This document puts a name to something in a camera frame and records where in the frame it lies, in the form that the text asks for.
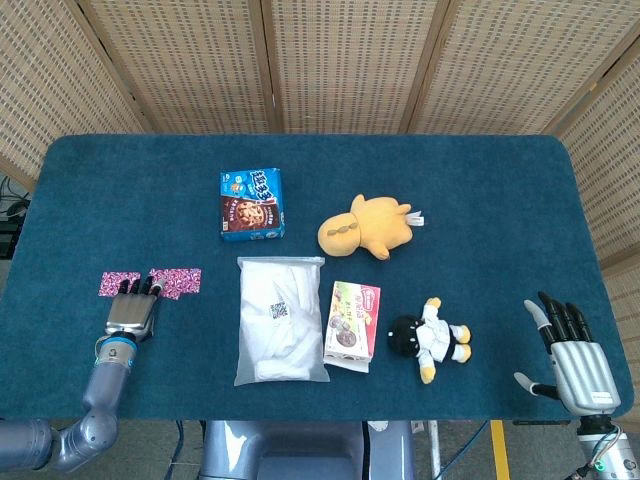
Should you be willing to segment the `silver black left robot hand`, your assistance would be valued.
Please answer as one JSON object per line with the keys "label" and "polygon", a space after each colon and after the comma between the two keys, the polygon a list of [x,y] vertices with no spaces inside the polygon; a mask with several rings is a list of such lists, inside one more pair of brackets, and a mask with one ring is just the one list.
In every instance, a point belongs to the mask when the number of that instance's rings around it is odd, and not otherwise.
{"label": "silver black left robot hand", "polygon": [[136,342],[144,342],[153,336],[156,304],[164,287],[163,280],[148,276],[140,279],[124,279],[118,286],[106,321],[105,333],[124,332]]}

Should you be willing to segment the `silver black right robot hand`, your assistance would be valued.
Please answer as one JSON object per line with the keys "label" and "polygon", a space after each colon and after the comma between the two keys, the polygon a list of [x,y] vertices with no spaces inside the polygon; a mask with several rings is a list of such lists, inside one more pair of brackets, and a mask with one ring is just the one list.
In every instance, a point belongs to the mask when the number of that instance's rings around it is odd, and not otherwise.
{"label": "silver black right robot hand", "polygon": [[581,310],[538,293],[539,303],[526,299],[543,341],[556,383],[531,380],[522,372],[514,379],[529,394],[560,401],[574,416],[610,415],[621,405],[617,386],[601,345],[593,338]]}

